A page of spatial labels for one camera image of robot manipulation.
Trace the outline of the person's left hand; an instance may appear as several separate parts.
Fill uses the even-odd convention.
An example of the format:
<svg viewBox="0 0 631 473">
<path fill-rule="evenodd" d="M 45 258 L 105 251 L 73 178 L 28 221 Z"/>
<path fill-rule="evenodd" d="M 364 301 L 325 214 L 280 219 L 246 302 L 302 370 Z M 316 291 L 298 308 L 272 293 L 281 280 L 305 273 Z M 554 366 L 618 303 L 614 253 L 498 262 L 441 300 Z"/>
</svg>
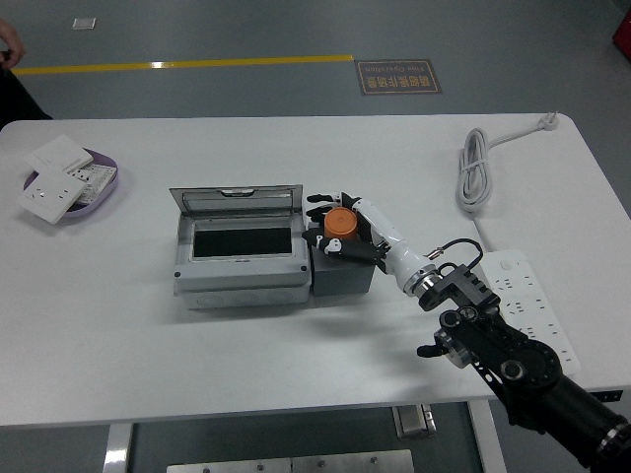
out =
<svg viewBox="0 0 631 473">
<path fill-rule="evenodd" d="M 21 62 L 27 51 L 17 30 L 4 19 L 0 20 L 0 36 L 6 45 L 1 51 L 1 67 L 10 70 Z"/>
</svg>

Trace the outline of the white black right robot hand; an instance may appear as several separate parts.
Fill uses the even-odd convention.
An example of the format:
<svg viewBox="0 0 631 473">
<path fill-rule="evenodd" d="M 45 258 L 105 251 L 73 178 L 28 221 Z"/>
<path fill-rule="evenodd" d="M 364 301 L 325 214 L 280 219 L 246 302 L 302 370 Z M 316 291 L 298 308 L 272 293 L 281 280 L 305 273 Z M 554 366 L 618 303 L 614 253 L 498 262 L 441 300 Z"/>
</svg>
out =
<svg viewBox="0 0 631 473">
<path fill-rule="evenodd" d="M 414 252 L 384 214 L 369 200 L 345 192 L 313 194 L 307 201 L 315 206 L 307 216 L 316 226 L 303 232 L 304 240 L 329 257 L 369 263 L 395 277 L 398 288 L 409 297 L 421 297 L 440 279 L 432 261 Z M 345 208 L 357 219 L 353 239 L 327 236 L 324 219 L 335 209 Z"/>
</svg>

